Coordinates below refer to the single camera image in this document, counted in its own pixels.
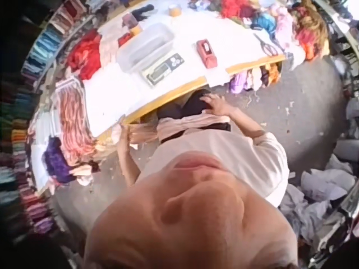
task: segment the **plastic container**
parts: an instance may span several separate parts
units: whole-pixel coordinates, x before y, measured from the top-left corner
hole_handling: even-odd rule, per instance
[[[126,73],[142,71],[173,47],[174,33],[165,24],[153,24],[121,46],[116,61]]]

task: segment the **floor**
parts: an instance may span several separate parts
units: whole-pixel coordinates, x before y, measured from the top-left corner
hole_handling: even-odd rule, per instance
[[[232,95],[225,87],[213,91],[224,94],[232,104],[247,112],[273,132],[284,146],[289,168],[300,178],[301,171],[323,168],[334,143],[344,130],[345,105],[335,68],[326,60],[305,63],[294,71],[284,65],[281,81],[257,96],[253,92]],[[133,156],[142,168],[156,144],[139,146]],[[125,190],[116,154],[107,157],[92,186],[73,182],[59,189],[54,202],[76,236],[84,236],[98,215]]]

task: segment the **blue yarn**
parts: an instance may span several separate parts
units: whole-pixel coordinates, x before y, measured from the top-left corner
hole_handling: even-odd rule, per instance
[[[261,13],[256,15],[252,20],[252,28],[260,27],[267,31],[267,33],[272,37],[275,33],[275,18],[268,13]]]

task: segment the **purple fabric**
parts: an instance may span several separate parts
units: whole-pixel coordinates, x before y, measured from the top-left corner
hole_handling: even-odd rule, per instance
[[[229,83],[229,90],[233,94],[239,94],[243,90],[247,80],[247,71],[242,71],[235,75]]]
[[[76,177],[70,174],[72,168],[67,164],[60,146],[61,141],[58,137],[50,137],[44,153],[44,161],[49,175],[56,176],[58,182],[66,184],[74,181]]]

